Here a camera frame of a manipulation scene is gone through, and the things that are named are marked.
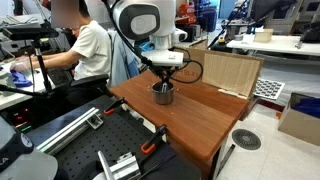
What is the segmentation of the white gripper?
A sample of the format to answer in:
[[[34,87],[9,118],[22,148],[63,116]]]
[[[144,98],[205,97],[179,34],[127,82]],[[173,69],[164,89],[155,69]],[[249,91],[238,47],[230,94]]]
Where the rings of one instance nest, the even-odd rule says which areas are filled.
[[[161,82],[169,82],[174,75],[176,68],[174,66],[182,66],[184,54],[181,52],[169,50],[152,50],[143,52],[142,55],[152,62],[156,67],[156,72]],[[162,67],[170,66],[166,69],[167,77],[165,78]]]

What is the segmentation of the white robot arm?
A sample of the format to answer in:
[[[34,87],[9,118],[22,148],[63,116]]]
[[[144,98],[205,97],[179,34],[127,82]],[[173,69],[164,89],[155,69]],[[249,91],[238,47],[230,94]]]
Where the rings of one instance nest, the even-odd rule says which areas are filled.
[[[176,0],[101,0],[127,47],[168,84],[183,66],[184,55],[173,50],[188,34],[176,27]]]

